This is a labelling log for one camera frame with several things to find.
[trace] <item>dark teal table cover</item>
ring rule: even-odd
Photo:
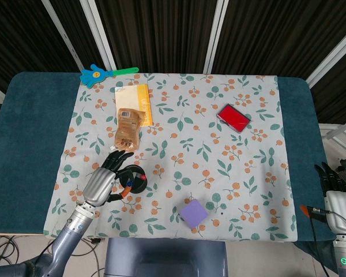
[[[0,111],[0,233],[41,234],[73,112],[79,73],[23,72]],[[298,240],[311,241],[301,204],[324,207],[313,165],[326,161],[311,93],[299,78],[278,78]],[[333,239],[317,222],[318,240]]]

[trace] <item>black curtain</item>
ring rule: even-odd
[[[23,71],[77,72],[41,1],[0,0],[0,90]]]
[[[118,68],[202,73],[216,0],[97,0]]]
[[[311,91],[320,123],[346,123],[346,54]]]
[[[103,60],[79,0],[50,0],[50,2],[83,66],[89,69],[94,63],[103,68]]]
[[[308,78],[346,35],[346,0],[230,0],[212,73]]]

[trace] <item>green handle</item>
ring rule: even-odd
[[[132,73],[137,73],[139,71],[138,68],[126,68],[126,69],[121,69],[121,70],[114,70],[113,75],[124,75],[124,74],[132,74]]]

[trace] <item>floral tablecloth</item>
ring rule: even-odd
[[[135,74],[80,85],[44,226],[56,237],[114,145],[114,89],[148,84],[154,124],[125,165],[148,187],[106,203],[88,237],[296,241],[283,121],[275,76]],[[232,104],[251,119],[239,134],[216,118]],[[121,191],[117,182],[112,192]],[[190,229],[179,211],[197,199],[209,216]]]

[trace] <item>brown snack pouch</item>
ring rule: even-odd
[[[118,110],[118,128],[115,134],[114,145],[118,150],[134,152],[140,146],[140,127],[145,118],[144,111],[132,108]]]

